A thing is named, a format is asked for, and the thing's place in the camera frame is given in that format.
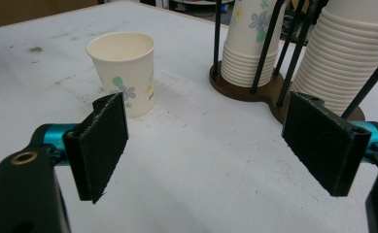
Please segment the black metal rod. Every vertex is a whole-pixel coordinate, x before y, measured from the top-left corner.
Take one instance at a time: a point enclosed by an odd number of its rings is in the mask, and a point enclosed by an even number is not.
[[[216,1],[216,26],[215,26],[215,50],[213,60],[213,74],[218,75],[219,49],[220,49],[220,24],[222,21],[222,0]]]
[[[312,23],[313,16],[316,13],[319,0],[312,0],[310,2],[309,8],[307,10],[306,18],[303,20],[303,25],[301,26],[300,34],[298,35],[297,44],[295,45],[294,52],[292,54],[291,64],[289,65],[288,73],[286,74],[285,81],[283,82],[282,90],[280,91],[279,99],[277,100],[277,106],[283,106],[286,94],[289,90],[289,85],[291,84],[292,74],[294,73],[295,65],[297,64],[298,58],[303,48],[304,41],[306,40],[307,32],[309,31],[310,24]]]
[[[292,18],[292,22],[289,26],[288,36],[286,37],[286,41],[283,44],[282,53],[280,54],[279,61],[277,62],[276,69],[274,70],[273,74],[275,76],[279,75],[280,68],[282,67],[283,60],[285,59],[286,52],[289,48],[289,43],[292,40],[292,33],[294,32],[295,27],[297,26],[298,19],[300,18],[301,9],[303,9],[303,5],[305,0],[298,1],[297,8],[294,11],[294,17]]]
[[[352,100],[350,105],[347,107],[345,112],[342,115],[342,118],[347,119],[353,111],[358,107],[358,105],[361,103],[361,101],[366,97],[368,92],[373,88],[374,85],[378,82],[378,67],[373,72],[371,77],[367,80],[367,82],[364,84],[364,86],[361,88],[359,93],[356,95],[355,99]]]
[[[258,82],[260,81],[261,72],[263,70],[263,65],[265,58],[267,56],[268,48],[270,47],[271,37],[273,36],[274,29],[276,27],[277,17],[279,17],[280,10],[282,9],[282,5],[284,0],[277,0],[276,5],[274,5],[273,14],[271,15],[270,23],[268,25],[266,38],[264,39],[263,49],[261,50],[260,59],[258,61],[258,69],[256,70],[255,80],[253,81],[252,85],[252,93],[256,93],[258,91]]]

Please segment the white table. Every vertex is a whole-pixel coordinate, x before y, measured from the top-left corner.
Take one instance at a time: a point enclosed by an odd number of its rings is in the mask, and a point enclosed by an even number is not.
[[[96,205],[79,200],[69,167],[55,169],[73,232],[367,232],[377,168],[362,164],[349,196],[330,197],[266,104],[211,87],[213,23],[130,2],[0,28],[0,161],[39,125],[91,113],[105,93],[86,44],[115,31],[155,39],[155,107],[128,120],[130,139]],[[378,84],[361,107],[378,121]]]

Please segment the screw hole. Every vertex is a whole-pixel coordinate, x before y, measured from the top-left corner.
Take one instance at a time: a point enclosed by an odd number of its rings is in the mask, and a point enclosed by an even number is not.
[[[38,156],[37,152],[30,151],[30,152],[23,152],[18,155],[16,155],[12,160],[11,163],[14,165],[22,165],[25,163],[29,163],[36,159]]]

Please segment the wooden base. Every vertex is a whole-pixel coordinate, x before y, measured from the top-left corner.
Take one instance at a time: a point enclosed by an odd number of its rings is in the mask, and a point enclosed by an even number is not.
[[[250,87],[241,87],[227,82],[221,75],[221,65],[222,62],[220,61],[218,64],[218,74],[214,74],[214,66],[210,69],[210,84],[216,91],[231,99],[247,102],[264,102],[269,106],[271,114],[283,124],[289,103],[289,95],[286,95],[283,106],[276,104],[284,82],[283,76],[280,73],[278,76],[273,75],[269,83],[259,86],[258,91],[252,93]],[[348,120],[364,121],[364,114],[361,108],[357,107]]]

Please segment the floral paper cup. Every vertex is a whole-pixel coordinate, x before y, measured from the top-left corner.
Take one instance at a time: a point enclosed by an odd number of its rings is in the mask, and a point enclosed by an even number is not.
[[[122,92],[127,117],[142,116],[153,108],[154,50],[154,40],[136,32],[103,35],[86,48],[104,90]]]

